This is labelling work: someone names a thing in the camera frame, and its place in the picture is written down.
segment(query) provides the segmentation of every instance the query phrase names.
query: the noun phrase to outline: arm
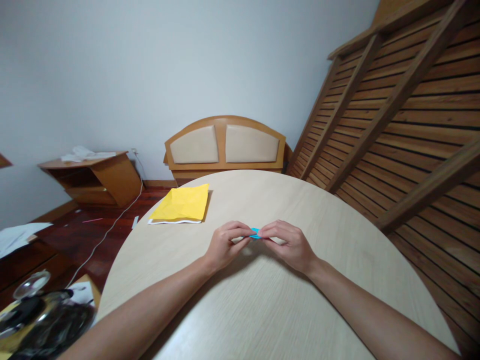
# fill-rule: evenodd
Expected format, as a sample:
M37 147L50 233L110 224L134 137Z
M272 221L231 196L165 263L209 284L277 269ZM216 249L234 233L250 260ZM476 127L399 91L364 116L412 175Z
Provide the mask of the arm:
M299 228L277 220L259 235L268 248L320 289L377 359L459 359L416 323L319 259ZM272 237L285 243L279 245Z
M204 256L112 311L59 359L138 359L193 294L248 245L252 239L248 236L254 233L239 221L219 227ZM239 237L245 238L231 242Z

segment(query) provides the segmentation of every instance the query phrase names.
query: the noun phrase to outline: wooden nightstand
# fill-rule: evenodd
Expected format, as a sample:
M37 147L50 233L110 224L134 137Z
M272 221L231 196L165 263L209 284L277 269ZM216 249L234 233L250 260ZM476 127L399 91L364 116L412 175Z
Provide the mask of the wooden nightstand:
M140 193L141 186L127 152L118 151L114 157L83 162L56 159L38 166L77 203L122 208Z

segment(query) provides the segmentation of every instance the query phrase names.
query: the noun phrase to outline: white wall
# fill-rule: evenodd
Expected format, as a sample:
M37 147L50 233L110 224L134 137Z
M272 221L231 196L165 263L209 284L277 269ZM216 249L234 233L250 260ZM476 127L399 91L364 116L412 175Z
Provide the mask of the white wall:
M68 200L34 164L74 145L135 147L151 180L172 179L165 140L208 116L252 118L295 147L328 53L378 2L3 1L0 152L15 167L0 170L0 207L31 207L0 210L0 228Z

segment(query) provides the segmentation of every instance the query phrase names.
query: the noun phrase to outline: white cable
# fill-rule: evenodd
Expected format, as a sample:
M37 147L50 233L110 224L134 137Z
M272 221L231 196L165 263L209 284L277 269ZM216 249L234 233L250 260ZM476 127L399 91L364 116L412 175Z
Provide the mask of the white cable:
M139 157L137 156L137 154L136 154L136 153L134 153L134 154L135 154L135 157L137 158L138 162L139 162L140 165L141 165L141 168L142 168L142 170L143 170L143 173L145 174L145 170L144 170L144 166L142 165L142 162L140 161L140 159L139 159ZM95 247L94 247L93 250L91 251L91 254L90 254L90 256L88 257L88 259L85 260L85 262L84 262L82 265L80 265L80 267L75 271L75 274L73 274L70 282L69 282L68 285L65 287L66 289L67 289L70 285L72 285L72 283L74 282L75 277L76 277L77 274L79 273L80 269L83 268L84 265L90 261L90 259L92 258L92 256L93 256L94 253L95 253L95 250L104 242L104 240L107 238L107 235L109 234L110 230L112 230L112 229L115 227L115 224L117 223L117 221L123 216L123 214L125 214L125 212L126 212L128 209L130 209L130 208L132 207L133 204L135 204L135 203L137 202L137 200L139 199L140 195L142 195L142 188L143 188L143 186L144 186L144 183L143 183L142 175L140 175L140 193L138 194L138 196L136 197L136 199L130 204L130 206L127 207L125 210L123 210L123 212L120 214L120 216L116 218L116 220L115 220L115 222L113 223L113 225L111 226L111 228L109 228L109 229L106 231L105 235L103 236L103 239L100 240L100 242L99 242L97 245L95 245Z

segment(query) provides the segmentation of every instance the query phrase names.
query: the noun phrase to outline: yellow paper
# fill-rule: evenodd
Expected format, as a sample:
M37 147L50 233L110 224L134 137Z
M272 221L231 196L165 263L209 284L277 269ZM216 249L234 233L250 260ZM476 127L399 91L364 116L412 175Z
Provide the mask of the yellow paper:
M199 223L205 215L209 184L171 189L150 216L149 224Z

